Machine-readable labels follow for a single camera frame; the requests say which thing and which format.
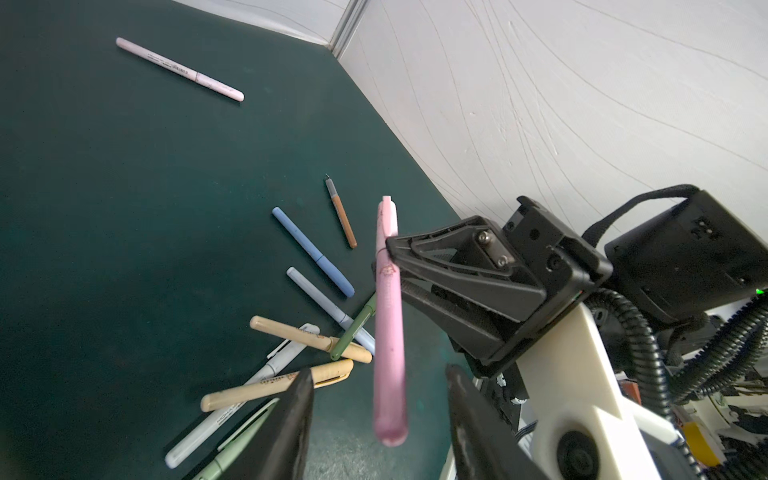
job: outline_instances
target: pen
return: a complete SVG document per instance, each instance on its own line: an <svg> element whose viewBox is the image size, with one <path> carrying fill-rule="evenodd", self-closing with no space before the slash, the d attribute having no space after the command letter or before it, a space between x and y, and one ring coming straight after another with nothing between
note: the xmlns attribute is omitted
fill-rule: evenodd
<svg viewBox="0 0 768 480"><path fill-rule="evenodd" d="M250 328L294 342L301 342L304 345L311 346L314 349L322 350L324 352L330 352L339 342L339 339L335 337L308 333L297 329L295 326L276 322L262 316L255 316L250 319ZM371 352L356 343L350 343L342 351L341 356L363 363L371 363L372 360Z"/></svg>
<svg viewBox="0 0 768 480"><path fill-rule="evenodd" d="M312 372L312 380L315 382L315 388L318 389L341 382L349 376L354 366L355 363L352 360L344 359L312 367L310 371ZM276 376L273 379L262 380L258 383L209 393L200 401L200 410L210 412L211 410L221 409L238 402L247 402L274 395L275 393L285 392L298 375L299 372L288 373Z"/></svg>
<svg viewBox="0 0 768 480"><path fill-rule="evenodd" d="M397 209L392 198L385 196L376 221L376 338L381 348L373 364L373 431L388 447L401 445L408 436L400 269L385 243L395 235Z"/></svg>
<svg viewBox="0 0 768 480"><path fill-rule="evenodd" d="M336 266L333 265L333 263L331 263L330 260L328 260L326 256L323 255L312 242L310 242L310 239L307 238L301 230L299 230L299 227L297 227L296 224L292 222L290 218L288 218L288 216L280 209L280 207L274 207L272 209L272 215L274 215L277 221L279 221L283 227L288 230L288 233L290 233L293 238L299 242L299 245L301 245L301 247L310 255L310 257L312 257L312 260L315 260L317 266L319 266L320 269L326 273L328 278L330 278L336 284L336 286L339 287L339 290L341 290L344 295L349 297L355 294L355 289L352 287L352 284L349 282L349 280L347 280L339 271L339 269L336 268Z"/></svg>
<svg viewBox="0 0 768 480"><path fill-rule="evenodd" d="M200 84L206 88L210 88L211 90L218 92L224 95L225 97L229 97L237 101L243 101L245 99L245 95L243 95L242 91L235 90L229 85L225 85L218 80L214 80L207 75L201 74L199 71L195 71L195 70L192 70L191 68L187 68L183 66L182 64L178 64L175 61L170 60L169 58L160 56L154 53L153 51L147 50L144 47L140 47L135 43L132 43L124 38L118 37L118 39L115 40L114 42L118 45L118 47L122 48L125 51L129 51L130 53L136 55L137 57L142 57L144 60L148 60L156 65L160 65L166 70L170 70L175 74L179 74L182 77L188 78L189 80L192 80L196 84Z"/></svg>
<svg viewBox="0 0 768 480"><path fill-rule="evenodd" d="M309 295L312 300L315 300L315 303L320 305L320 308L325 310L328 315L331 315L331 318L333 318L336 323L341 325L344 330L347 330L352 326L354 321L349 318L349 315L344 313L338 306L336 306L335 303L330 301L327 296L323 295L323 293L320 292L317 287L314 286L309 280L307 280L298 270L290 267L286 274L288 277L290 277L291 280L293 280L296 285L299 286L301 290L304 290L304 293ZM366 350L371 352L371 355L376 354L376 341L373 339L370 333L366 332L365 329L361 328L355 334L355 340L357 340L360 345L364 346Z"/></svg>
<svg viewBox="0 0 768 480"><path fill-rule="evenodd" d="M336 192L336 187L333 185L333 180L331 180L331 177L329 177L328 174L326 174L326 187L328 188L328 194L331 196L333 206L336 208L336 215L339 217L341 227L344 229L346 242L349 244L350 248L355 248L357 247L357 240L355 240L355 234L352 233L352 225L349 225L349 219L346 217L344 206L341 204L341 198L339 198L339 194Z"/></svg>
<svg viewBox="0 0 768 480"><path fill-rule="evenodd" d="M355 317L355 321L349 326L344 335L339 339L339 342L331 350L331 360L338 360L344 352L344 349L352 342L352 338L357 334L358 330L368 321L373 314L376 313L376 294L374 293L368 302L362 307L360 313Z"/></svg>
<svg viewBox="0 0 768 480"><path fill-rule="evenodd" d="M246 448L248 443L259 432L261 426L270 416L272 409L280 399L271 399L258 412L254 413L235 433L219 445L217 449L220 453L206 468L200 471L193 480L216 480L233 464L240 453Z"/></svg>
<svg viewBox="0 0 768 480"><path fill-rule="evenodd" d="M318 326L311 323L305 323L301 326L301 330L308 333L320 333ZM266 365L263 366L256 374L246 382L246 385L250 383L261 382L265 379L271 379L286 366L291 363L306 347L303 343L288 342L288 340L282 342L267 355ZM234 413L243 406L243 403L233 405L231 407L217 410L207 416L198 426L196 426L191 432L187 434L180 442L174 446L170 452L165 455L165 465L169 468L176 468L180 463L184 461L192 452L195 451L208 437L213 435L215 431L221 427Z"/></svg>

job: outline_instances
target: beige pen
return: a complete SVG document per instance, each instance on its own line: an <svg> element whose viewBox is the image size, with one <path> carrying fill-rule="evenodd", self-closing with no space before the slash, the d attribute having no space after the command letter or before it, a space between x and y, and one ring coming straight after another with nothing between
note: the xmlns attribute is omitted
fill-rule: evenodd
<svg viewBox="0 0 768 480"><path fill-rule="evenodd" d="M354 365L355 363L352 360L345 359L312 367L310 371L312 372L312 380L315 382L315 388L318 389L322 386L341 382L349 376ZM298 372L288 373L287 375L276 376L258 383L209 393L200 401L200 410L212 412L213 410L223 409L240 402L248 402L249 400L285 392L298 375Z"/></svg>
<svg viewBox="0 0 768 480"><path fill-rule="evenodd" d="M314 349L328 353L330 353L330 351L333 350L333 347L339 342L339 339L335 336L322 336L315 333L305 332L304 330L297 329L295 326L276 322L262 316L255 316L250 319L250 328L283 339L303 343L306 346L311 346ZM341 356L362 363L371 363L371 360L373 359L371 352L362 348L357 343L350 343L349 346L344 349Z"/></svg>

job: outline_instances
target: pink pen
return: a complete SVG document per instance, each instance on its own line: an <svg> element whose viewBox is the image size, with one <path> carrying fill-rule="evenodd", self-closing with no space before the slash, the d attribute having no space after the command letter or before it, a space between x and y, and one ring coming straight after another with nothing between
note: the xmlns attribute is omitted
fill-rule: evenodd
<svg viewBox="0 0 768 480"><path fill-rule="evenodd" d="M397 235L397 209L391 197L379 204L376 221L376 359L373 361L373 431L388 447L408 436L406 354L402 339L400 269L386 251Z"/></svg>

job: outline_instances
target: yellow component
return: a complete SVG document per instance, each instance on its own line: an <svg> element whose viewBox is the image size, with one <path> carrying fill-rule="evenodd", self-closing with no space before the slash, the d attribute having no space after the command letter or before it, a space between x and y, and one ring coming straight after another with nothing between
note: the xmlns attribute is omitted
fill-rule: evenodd
<svg viewBox="0 0 768 480"><path fill-rule="evenodd" d="M707 438L699 430L699 425L696 422L683 424L683 434L688 441L690 452L694 454L696 460L707 467L714 467L720 464L720 460L715 455Z"/></svg>

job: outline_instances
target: pen clip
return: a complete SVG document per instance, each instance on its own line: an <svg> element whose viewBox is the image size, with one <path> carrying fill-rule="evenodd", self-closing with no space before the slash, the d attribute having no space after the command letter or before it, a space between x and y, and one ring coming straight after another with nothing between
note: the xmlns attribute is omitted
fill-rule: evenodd
<svg viewBox="0 0 768 480"><path fill-rule="evenodd" d="M327 379L327 380L323 380L322 382L318 382L315 384L315 388L318 389L321 386L333 385L334 383L338 383L338 382L341 382L342 380L346 380L347 377L349 377L349 372L341 376L335 376L332 379Z"/></svg>
<svg viewBox="0 0 768 480"><path fill-rule="evenodd" d="M313 325L312 323L304 323L304 324L303 324L301 327L299 327L299 330L303 330L303 331L305 331L305 332L310 332L310 333L315 333L315 332L313 332L313 331L312 331L313 329L311 328L311 327L313 327L313 326L314 326L314 325ZM284 346L285 346L285 345L286 345L286 344L287 344L289 341L290 341L290 340L287 340L287 339L286 339L286 340L283 340L283 341L281 342L281 344L279 344L277 347L275 347L275 350L272 350L271 352L267 353L267 355L266 355L266 359L267 359L267 360L269 360L269 359L271 359L272 357L274 357L275 355L277 355L278 353L280 353L280 350L282 350L282 349L283 349L283 347L284 347Z"/></svg>
<svg viewBox="0 0 768 480"><path fill-rule="evenodd" d="M224 440L224 442L221 445L219 445L219 447L217 448L217 451L221 452L222 450L224 450L227 447L227 445L229 445L230 442L236 439L237 436L243 432L243 430L247 429L250 426L250 424L258 420L258 418L264 415L265 413L268 413L269 411L271 411L272 407L278 402L278 400L280 399L271 399L269 402L266 403L266 405L264 405L256 413L254 413L248 420L243 422L243 424L237 430L235 430L235 433L230 435L228 439Z"/></svg>

